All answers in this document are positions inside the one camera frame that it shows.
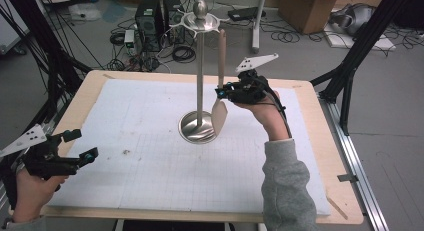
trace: round metal base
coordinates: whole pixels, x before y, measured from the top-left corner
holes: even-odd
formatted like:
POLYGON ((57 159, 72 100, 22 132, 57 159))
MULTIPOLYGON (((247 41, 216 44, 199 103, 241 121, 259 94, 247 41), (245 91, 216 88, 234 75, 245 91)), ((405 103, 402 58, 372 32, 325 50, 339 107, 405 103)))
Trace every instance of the round metal base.
POLYGON ((185 140, 194 144, 209 143, 216 138, 211 114, 205 111, 202 112, 201 125, 197 126, 197 111, 193 111, 181 118, 178 130, 185 140))

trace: person's arm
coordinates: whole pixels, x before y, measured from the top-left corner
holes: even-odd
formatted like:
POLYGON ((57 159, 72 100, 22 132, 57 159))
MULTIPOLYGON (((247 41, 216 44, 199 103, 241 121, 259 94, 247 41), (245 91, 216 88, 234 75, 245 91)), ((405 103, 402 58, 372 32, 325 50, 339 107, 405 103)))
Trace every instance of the person's arm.
POLYGON ((26 169, 18 172, 16 181, 18 199, 13 212, 12 221, 6 230, 44 231, 45 218, 40 217, 41 208, 53 197, 57 186, 65 182, 67 176, 53 176, 43 180, 31 176, 26 169))
POLYGON ((265 226, 268 231, 318 230, 315 203, 306 190, 308 168, 297 159, 294 140, 276 107, 269 105, 271 100, 265 98, 261 103, 236 105, 250 110, 269 137, 262 168, 265 226))

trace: open cardboard box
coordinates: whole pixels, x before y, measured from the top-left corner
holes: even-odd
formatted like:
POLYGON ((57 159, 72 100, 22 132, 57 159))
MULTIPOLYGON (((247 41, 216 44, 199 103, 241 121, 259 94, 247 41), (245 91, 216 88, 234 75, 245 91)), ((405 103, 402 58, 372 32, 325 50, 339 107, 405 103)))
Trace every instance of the open cardboard box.
POLYGON ((298 32, 321 32, 336 0, 280 0, 278 14, 298 32))

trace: person's left hand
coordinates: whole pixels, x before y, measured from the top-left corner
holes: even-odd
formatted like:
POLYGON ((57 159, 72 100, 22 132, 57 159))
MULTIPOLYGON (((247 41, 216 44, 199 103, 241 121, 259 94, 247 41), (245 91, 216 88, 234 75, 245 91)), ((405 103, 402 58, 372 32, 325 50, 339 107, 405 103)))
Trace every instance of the person's left hand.
POLYGON ((13 213, 14 223, 23 223, 40 216, 41 208, 50 201, 59 184, 65 182, 68 176, 53 176, 43 180, 31 176, 24 168, 16 175, 18 200, 13 213))

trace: white paper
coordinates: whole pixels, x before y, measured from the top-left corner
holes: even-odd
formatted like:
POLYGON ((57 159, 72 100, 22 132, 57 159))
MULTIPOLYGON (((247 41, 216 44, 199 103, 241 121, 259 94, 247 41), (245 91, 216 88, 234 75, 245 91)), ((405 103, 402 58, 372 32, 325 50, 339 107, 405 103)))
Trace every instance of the white paper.
MULTIPOLYGON (((216 100, 204 85, 204 110, 216 100)), ((318 214, 330 214, 323 184, 292 89, 276 89, 287 106, 298 158, 311 173, 307 185, 318 214)), ((196 85, 108 80, 68 156, 93 147, 99 157, 62 185, 49 205, 262 213, 267 134, 250 111, 227 100, 228 116, 215 140, 185 141, 178 123, 197 108, 196 85)))

